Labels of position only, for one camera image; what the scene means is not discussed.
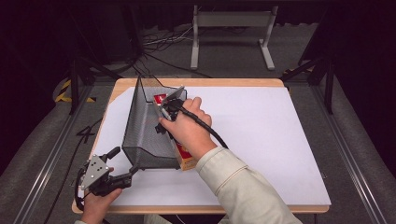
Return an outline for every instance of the metal frame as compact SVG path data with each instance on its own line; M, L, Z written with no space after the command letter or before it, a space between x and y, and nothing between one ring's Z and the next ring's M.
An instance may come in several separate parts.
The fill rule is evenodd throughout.
M272 11L252 11L252 12L208 12L199 11L198 6L194 6L193 15L193 43L191 53L191 69L198 69L199 55L199 39L198 27L216 27L216 26L247 26L247 27L265 27L263 39L259 39L262 56L267 64L268 70L274 70L274 62L268 50L268 42L274 27L277 7L273 7Z

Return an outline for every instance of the right hand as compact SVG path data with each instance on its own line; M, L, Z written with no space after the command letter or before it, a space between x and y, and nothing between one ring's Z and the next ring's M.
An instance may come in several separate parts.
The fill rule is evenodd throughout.
M183 107L211 126L212 118L200 108L201 102L200 97L187 99ZM201 159L207 151L217 146L206 129L181 112L177 113L175 121L160 118L160 123L196 160Z

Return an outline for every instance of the metal stand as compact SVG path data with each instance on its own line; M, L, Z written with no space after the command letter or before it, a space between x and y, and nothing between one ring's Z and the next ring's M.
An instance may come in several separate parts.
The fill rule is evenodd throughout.
M323 77L326 76L326 88L324 94L324 104L326 105L329 114L332 114L332 84L334 79L334 64L331 59L319 57L308 63L301 65L300 67L288 72L285 76L280 79L285 82L292 77L295 77L302 73L304 70L314 67L312 73L309 75L307 81L309 85L317 86Z
M91 86L95 82L95 77L90 67L94 67L103 74L112 77L114 79L119 79L121 76L108 70L100 64L94 63L88 58L77 56L76 59L70 64L70 79L72 88L72 107L70 109L70 115L72 115L79 105L79 80L82 81L84 86Z
M274 70L274 62L268 50L268 41L271 36L272 29L276 18L277 7L273 7L272 11L259 12L209 12L199 11L198 6L194 6L193 31L194 39L192 43L191 69L198 69L199 39L198 27L217 27L217 26L249 26L249 27L265 27L265 36L259 39L262 55L268 70Z

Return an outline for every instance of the shirt cuff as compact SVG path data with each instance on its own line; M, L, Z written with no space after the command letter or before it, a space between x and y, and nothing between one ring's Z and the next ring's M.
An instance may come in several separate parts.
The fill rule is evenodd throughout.
M217 195L222 185L233 175L247 167L231 150L224 147L215 147L198 161L196 170L212 192Z

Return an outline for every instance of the black cable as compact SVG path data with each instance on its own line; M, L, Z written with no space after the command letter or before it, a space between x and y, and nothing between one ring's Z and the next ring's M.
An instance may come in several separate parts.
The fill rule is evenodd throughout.
M228 148L227 145L225 144L225 142L220 137L220 135L218 133L216 133L215 130L213 130L209 125L207 125L205 122L203 122L201 119L199 119L195 114L191 113L190 111L188 111L183 106L180 107L179 110L183 114L185 114L188 117L190 117L191 119L193 119L197 124L199 124L200 126L205 128L208 132L210 132L216 139L218 139L218 141L219 141L219 143L221 144L222 147Z
M155 60L157 60L157 61L159 61L159 62L165 63L165 64L167 64L167 65L169 65L169 66L171 66L171 67L174 67L174 68L177 68L177 69L180 69L180 70L183 70L183 71L187 71L187 72L190 72L190 73L193 73L193 74L202 76L202 77L209 77L209 78L211 78L210 76L205 75L205 74L203 74L203 73L196 72L196 71L191 71L190 69L183 68L183 67L179 67L179 66L173 65L173 64L171 64L171 63L167 63L167 62L165 62L165 61L163 61L163 60L161 60L161 59L159 59L159 58L157 58L157 57L155 57L155 56L152 56L151 54L147 54L147 53L144 53L144 54L145 54L146 56L149 56L150 58L153 58L153 59L155 59Z
M61 185L61 187L59 188L58 193L57 193L56 196L55 196L55 200L54 200L53 203L52 203L52 206L51 206L51 208L50 208L50 210L49 210L49 213L47 214L47 217L46 217L46 219L45 219L45 221L44 221L44 224L46 224L46 223L49 221L50 215L52 214L52 211L53 211L53 209L54 209L54 207L55 207L55 204L58 202L59 196L61 195L62 189L64 188L64 183L66 182L66 179L67 179L67 177L68 177L68 175L69 175L70 168L71 168L71 166L72 166L72 164L73 164L74 158L76 157L76 154L77 154L77 151L78 151L79 146L81 145L82 141L83 141L84 139L86 139L87 136L89 136L89 134L91 133L92 128L93 128L96 124L98 124L101 120L102 120L102 119L99 119L99 120L97 120L92 126L88 126L88 127L87 127L87 128L88 128L87 132L85 132L85 134L82 135L81 138L79 139L78 144L77 144L77 146L76 146L76 148L75 148L75 150L74 150L74 152L73 152L72 158L70 159L69 165L67 166L66 174L65 174L65 176L64 176L64 180L62 181L62 185Z
M199 124L201 127L203 127L205 130L207 130L210 134L212 134L221 144L222 147L228 148L227 144L222 140L220 135L215 132L209 125L207 125L205 122L203 122L201 119L198 118L195 114L191 113L188 111L186 108L182 106L183 102L181 100L173 100L165 104L164 106L170 106L173 107L179 111L181 111L183 114L188 116L189 118L193 119L197 124Z

